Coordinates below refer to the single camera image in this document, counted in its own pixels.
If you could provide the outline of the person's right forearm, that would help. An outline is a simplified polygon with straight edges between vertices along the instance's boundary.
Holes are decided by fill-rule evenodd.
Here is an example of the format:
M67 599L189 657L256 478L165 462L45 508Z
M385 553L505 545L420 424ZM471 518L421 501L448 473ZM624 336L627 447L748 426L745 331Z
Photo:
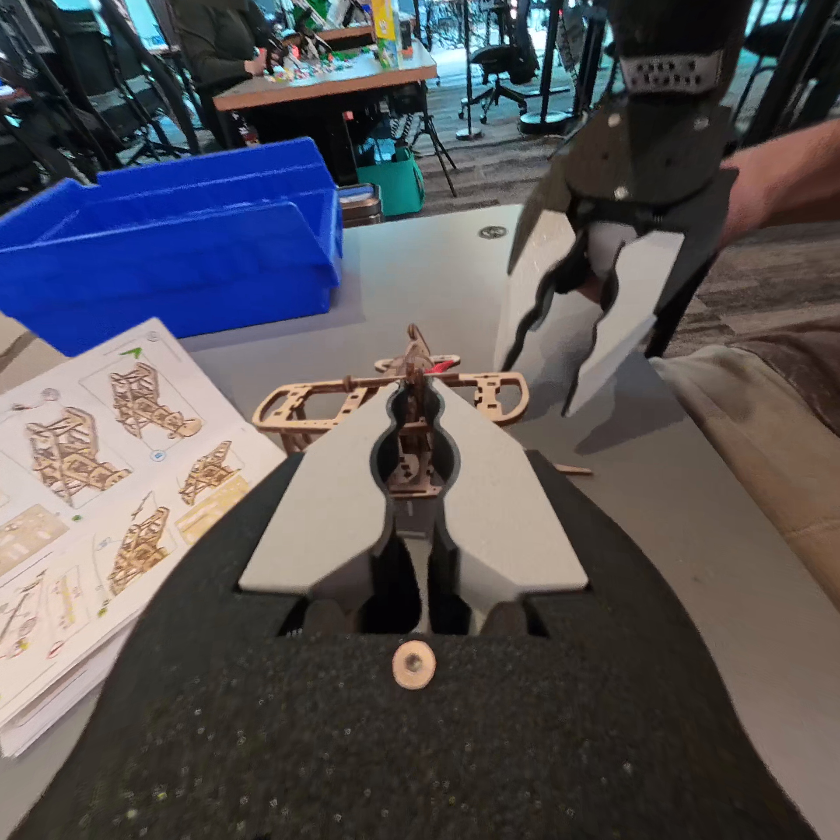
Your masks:
M762 228L839 219L839 119L741 149L721 168L738 176L719 249Z

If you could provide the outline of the blue plastic bin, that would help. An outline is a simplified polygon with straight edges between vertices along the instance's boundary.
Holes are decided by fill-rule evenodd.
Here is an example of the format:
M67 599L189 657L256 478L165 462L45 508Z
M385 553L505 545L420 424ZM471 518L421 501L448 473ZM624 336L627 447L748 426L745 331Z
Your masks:
M65 180L2 217L2 313L67 356L159 319L176 338L328 312L338 187L312 139Z

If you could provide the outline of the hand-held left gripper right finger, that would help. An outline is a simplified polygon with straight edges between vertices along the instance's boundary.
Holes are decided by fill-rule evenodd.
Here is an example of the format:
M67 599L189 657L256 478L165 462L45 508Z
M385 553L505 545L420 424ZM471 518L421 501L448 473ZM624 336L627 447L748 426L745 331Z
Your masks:
M428 420L457 596L488 613L527 595L585 589L587 574L521 444L438 378L428 383Z

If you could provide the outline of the dark mesh chair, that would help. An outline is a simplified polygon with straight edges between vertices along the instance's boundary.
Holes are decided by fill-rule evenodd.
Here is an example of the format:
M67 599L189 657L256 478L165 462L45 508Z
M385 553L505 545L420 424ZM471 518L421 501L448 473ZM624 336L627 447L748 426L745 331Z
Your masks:
M118 28L102 31L90 9L48 2L43 28L52 65L89 132L116 168L200 154L189 112L167 69L143 59Z

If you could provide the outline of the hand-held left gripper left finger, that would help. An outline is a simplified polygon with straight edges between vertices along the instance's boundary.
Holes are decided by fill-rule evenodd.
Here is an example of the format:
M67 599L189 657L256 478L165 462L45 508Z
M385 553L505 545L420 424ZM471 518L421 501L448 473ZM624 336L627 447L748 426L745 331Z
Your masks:
M375 456L392 441L401 386L387 385L299 459L238 586L309 599L369 599L393 531Z

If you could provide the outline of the metal tin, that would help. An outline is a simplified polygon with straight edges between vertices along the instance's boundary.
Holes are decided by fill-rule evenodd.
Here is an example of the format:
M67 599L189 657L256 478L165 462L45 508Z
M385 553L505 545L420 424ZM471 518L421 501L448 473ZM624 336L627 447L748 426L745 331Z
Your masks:
M342 186L338 195L344 229L384 222L382 194L378 185L362 183Z

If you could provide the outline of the pile of colourful bricks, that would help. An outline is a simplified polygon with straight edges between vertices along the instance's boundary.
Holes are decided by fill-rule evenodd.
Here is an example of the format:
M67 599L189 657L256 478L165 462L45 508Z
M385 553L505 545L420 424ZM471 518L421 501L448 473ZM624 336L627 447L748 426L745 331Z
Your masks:
M271 56L266 77L273 81L287 82L321 79L353 69L358 58L369 54L368 49L352 49L329 52L313 58L294 49L283 57Z

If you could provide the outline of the black office chair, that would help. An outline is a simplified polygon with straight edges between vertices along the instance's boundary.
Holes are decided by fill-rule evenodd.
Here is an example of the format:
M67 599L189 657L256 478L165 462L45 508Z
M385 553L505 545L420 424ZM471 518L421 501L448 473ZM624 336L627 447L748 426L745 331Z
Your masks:
M528 97L518 90L505 87L501 83L501 77L507 75L511 84L521 86L537 76L539 60L531 42L528 42L525 49L520 49L514 44L482 47L470 56L468 65L481 68L483 84L488 84L491 77L494 77L494 83L492 87L472 98L461 99L459 119L463 120L469 108L480 104L482 110L479 122L485 124L490 107L498 105L502 98L518 105L520 117L528 113Z

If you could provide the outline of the wooden biplane model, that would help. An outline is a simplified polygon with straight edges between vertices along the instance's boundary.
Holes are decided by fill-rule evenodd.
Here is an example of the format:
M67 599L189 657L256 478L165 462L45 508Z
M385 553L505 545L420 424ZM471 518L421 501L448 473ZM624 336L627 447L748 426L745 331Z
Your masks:
M403 354L374 364L378 379L349 374L341 380L280 386L258 405L252 424L260 432L278 435L286 454L303 453L371 402L386 385L406 384L406 425L399 433L397 466L388 476L386 488L395 501L435 498L443 481L433 466L433 437L422 402L424 380L435 377L451 389L472 388L476 410L499 427L515 424L524 417L529 407L529 387L516 372L458 372L460 357L432 354L414 323L408 326L407 336ZM343 397L339 411L334 416L308 418L307 404L313 397L325 395Z

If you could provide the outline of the wooden work table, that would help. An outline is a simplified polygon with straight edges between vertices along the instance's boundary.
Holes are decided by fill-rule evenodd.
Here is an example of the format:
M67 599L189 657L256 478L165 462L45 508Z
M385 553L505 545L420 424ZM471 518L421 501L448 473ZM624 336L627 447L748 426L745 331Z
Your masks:
M351 186L358 182L358 173L345 115L364 114L387 94L408 86L422 88L437 75L435 59L415 42L413 56L397 68L383 68L371 52L360 53L342 69L314 77L242 81L217 95L213 103L220 117L236 112L256 118L262 141L314 140L336 185Z

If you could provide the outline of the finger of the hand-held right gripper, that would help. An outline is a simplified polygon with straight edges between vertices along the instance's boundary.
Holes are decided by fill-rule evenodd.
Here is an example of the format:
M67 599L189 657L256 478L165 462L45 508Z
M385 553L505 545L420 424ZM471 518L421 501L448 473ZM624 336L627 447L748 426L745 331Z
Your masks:
M652 231L625 245L612 269L612 303L593 328L592 347L575 378L563 415L577 413L606 385L655 323L655 310L685 236Z
M511 252L502 296L493 356L498 371L518 368L529 337L544 356L578 354L591 304L581 294L592 272L586 235L561 211L543 209L532 223L524 215L519 221L524 238Z

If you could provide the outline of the grey desk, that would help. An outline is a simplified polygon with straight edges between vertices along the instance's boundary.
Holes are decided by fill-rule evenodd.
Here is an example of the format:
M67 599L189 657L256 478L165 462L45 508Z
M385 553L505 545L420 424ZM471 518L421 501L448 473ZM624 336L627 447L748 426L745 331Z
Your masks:
M283 637L237 589L289 468L198 543L98 702L2 761L2 838L838 838L838 611L639 356L572 418L594 593L542 636Z

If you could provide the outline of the black stand legs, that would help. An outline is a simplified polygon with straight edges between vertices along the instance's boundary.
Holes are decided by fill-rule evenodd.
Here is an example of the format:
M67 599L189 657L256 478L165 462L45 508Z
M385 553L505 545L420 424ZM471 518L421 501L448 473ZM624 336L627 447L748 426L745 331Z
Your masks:
M839 95L839 2L804 2L791 20L758 27L744 42L775 59L770 80L740 141L748 148L825 121Z

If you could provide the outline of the green bag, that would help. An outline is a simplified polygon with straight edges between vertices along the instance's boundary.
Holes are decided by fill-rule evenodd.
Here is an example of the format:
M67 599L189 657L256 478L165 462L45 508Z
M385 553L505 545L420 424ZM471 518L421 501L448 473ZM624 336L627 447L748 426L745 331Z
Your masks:
M419 214L424 209L424 177L409 147L398 146L389 161L358 166L356 173L360 183L379 188L386 219Z

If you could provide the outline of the round base pole stand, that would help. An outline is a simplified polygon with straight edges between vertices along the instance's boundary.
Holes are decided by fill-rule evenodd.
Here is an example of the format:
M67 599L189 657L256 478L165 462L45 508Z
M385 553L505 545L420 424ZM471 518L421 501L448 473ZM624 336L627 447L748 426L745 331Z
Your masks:
M539 88L535 95L537 109L520 117L519 128L524 134L562 134L571 127L574 111L552 110L552 96L578 91L579 71L584 52L586 23L584 5L576 1L548 2L547 32L539 63ZM555 87L555 63L566 73L570 85Z

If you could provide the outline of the white instruction booklet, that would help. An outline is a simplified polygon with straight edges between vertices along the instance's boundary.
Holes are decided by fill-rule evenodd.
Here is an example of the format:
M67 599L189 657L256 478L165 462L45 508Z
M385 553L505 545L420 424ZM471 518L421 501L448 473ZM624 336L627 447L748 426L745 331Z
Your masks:
M187 551L285 458L157 318L75 358L2 316L2 756L106 678Z

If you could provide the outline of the yellow green box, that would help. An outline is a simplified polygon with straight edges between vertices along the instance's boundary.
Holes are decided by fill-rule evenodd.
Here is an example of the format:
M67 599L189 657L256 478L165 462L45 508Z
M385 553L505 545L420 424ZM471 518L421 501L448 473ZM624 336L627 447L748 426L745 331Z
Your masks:
M398 69L402 60L397 1L370 1L374 41L381 67Z

